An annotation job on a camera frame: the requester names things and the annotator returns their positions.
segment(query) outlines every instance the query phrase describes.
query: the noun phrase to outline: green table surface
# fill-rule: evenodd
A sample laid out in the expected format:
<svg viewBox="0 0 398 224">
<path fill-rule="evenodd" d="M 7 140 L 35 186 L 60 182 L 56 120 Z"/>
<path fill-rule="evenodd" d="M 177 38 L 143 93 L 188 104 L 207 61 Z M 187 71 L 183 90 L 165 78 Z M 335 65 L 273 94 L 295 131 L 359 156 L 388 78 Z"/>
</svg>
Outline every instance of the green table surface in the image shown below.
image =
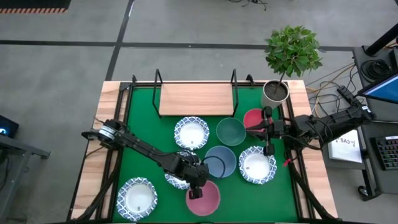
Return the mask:
<svg viewBox="0 0 398 224">
<path fill-rule="evenodd" d="M 253 108 L 261 108 L 261 88 L 239 88 L 239 106 L 235 118 L 243 120 L 244 114 Z M 179 149 L 174 141 L 174 126 L 182 116 L 164 116 L 160 119 L 152 106 L 151 88 L 135 88 L 132 96 L 128 126 L 143 141 L 164 152 Z M 278 110 L 272 117 L 278 119 Z M 201 116 L 209 126 L 210 136 L 207 144 L 195 150 L 204 158 L 207 150 L 222 145 L 216 136 L 216 127 L 225 116 Z M 275 178 L 264 185 L 245 181 L 239 171 L 238 162 L 235 171 L 224 179 L 210 177 L 219 188 L 221 203 L 218 209 L 207 217 L 194 215 L 185 203 L 186 190 L 179 190 L 167 183 L 163 170 L 152 160 L 132 149 L 123 152 L 118 189 L 131 178 L 146 177 L 153 183 L 158 195 L 155 210 L 139 222 L 296 222 L 297 214 L 288 167 L 284 167 L 284 143 L 274 140 L 277 172 Z M 233 150 L 238 160 L 240 153 L 249 146 L 263 146 L 264 143 L 247 135 L 243 143 Z M 115 209 L 113 222 L 129 220 L 120 216 Z"/>
</svg>

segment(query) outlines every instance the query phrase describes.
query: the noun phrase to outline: floor mat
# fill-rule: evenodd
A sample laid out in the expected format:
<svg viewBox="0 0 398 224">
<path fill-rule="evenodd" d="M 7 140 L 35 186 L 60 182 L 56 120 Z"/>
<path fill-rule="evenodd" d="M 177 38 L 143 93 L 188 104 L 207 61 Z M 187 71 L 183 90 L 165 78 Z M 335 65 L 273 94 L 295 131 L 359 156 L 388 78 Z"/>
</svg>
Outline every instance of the floor mat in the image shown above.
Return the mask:
<svg viewBox="0 0 398 224">
<path fill-rule="evenodd" d="M 63 13 L 71 0 L 0 0 L 0 14 Z"/>
</svg>

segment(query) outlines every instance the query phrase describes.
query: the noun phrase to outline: wooden table frame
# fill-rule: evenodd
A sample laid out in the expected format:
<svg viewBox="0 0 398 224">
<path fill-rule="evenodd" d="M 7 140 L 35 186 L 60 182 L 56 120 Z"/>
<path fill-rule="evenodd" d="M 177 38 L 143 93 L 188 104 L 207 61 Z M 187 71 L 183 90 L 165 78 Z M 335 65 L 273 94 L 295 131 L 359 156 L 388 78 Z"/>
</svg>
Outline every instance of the wooden table frame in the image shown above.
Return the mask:
<svg viewBox="0 0 398 224">
<path fill-rule="evenodd" d="M 256 83 L 250 81 L 238 81 L 239 86 L 262 86 L 266 80 L 260 80 Z M 281 106 L 285 117 L 290 114 L 298 116 L 301 114 L 311 114 L 310 104 L 308 102 L 307 92 L 305 91 L 304 82 L 301 80 L 286 81 L 290 88 L 290 97 Z M 164 83 L 230 83 L 228 81 L 174 81 Z M 99 99 L 98 109 L 96 112 L 96 120 L 93 128 L 101 127 L 99 121 L 106 119 L 119 119 L 126 122 L 128 120 L 128 111 L 132 97 L 132 91 L 135 87 L 140 88 L 154 88 L 154 82 L 137 82 L 133 77 L 133 82 L 104 82 L 101 91 L 101 98 Z M 90 141 L 86 148 L 86 154 L 94 151 L 99 147 L 98 141 Z M 116 181 L 118 182 L 118 166 L 122 157 L 123 150 L 107 151 L 106 149 L 99 150 L 83 160 L 81 172 L 76 184 L 75 193 L 72 198 L 70 211 L 67 220 L 78 218 L 90 203 L 96 197 L 104 185 L 109 173 L 116 168 Z M 300 172 L 303 179 L 310 186 L 311 191 L 328 211 L 329 214 L 337 217 L 335 203 L 331 193 L 326 168 L 323 163 L 322 152 L 311 149 L 304 150 L 300 159 L 294 162 L 296 169 Z M 91 220 L 98 220 L 98 222 L 107 223 L 109 218 L 112 218 L 114 212 L 114 199 L 116 198 L 116 184 L 106 192 L 103 203 L 96 209 L 95 214 L 91 216 Z M 319 214 L 314 211 L 305 197 L 301 188 L 293 183 L 293 188 L 297 189 L 296 206 L 299 208 L 298 216 L 301 218 L 320 218 Z"/>
</svg>

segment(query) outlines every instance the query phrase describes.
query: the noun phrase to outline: blue patterned plate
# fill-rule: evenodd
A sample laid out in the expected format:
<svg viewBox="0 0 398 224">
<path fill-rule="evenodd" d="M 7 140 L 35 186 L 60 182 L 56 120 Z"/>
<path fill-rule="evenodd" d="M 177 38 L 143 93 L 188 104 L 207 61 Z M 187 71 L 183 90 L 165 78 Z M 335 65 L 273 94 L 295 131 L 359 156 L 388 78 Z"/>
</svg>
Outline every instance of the blue patterned plate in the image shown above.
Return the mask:
<svg viewBox="0 0 398 224">
<path fill-rule="evenodd" d="M 275 176 L 275 157 L 265 156 L 262 150 L 262 146 L 251 146 L 239 156 L 239 170 L 248 182 L 264 184 Z"/>
<path fill-rule="evenodd" d="M 123 218 L 137 222 L 147 217 L 157 205 L 155 187 L 148 179 L 136 177 L 128 180 L 119 190 L 116 208 Z"/>
<path fill-rule="evenodd" d="M 184 117 L 174 127 L 175 143 L 184 149 L 200 149 L 208 138 L 209 127 L 198 117 Z"/>
<path fill-rule="evenodd" d="M 183 157 L 186 157 L 187 159 L 189 159 L 190 161 L 192 161 L 193 159 L 195 159 L 196 163 L 200 163 L 201 161 L 199 160 L 199 158 L 197 157 L 197 155 L 194 152 L 185 152 L 185 151 L 179 151 L 178 154 L 180 154 Z M 187 190 L 190 187 L 190 184 L 187 183 L 185 180 L 180 180 L 176 177 L 173 177 L 170 174 L 165 174 L 164 177 L 166 178 L 166 181 L 173 185 L 175 188 L 180 189 L 180 190 Z"/>
</svg>

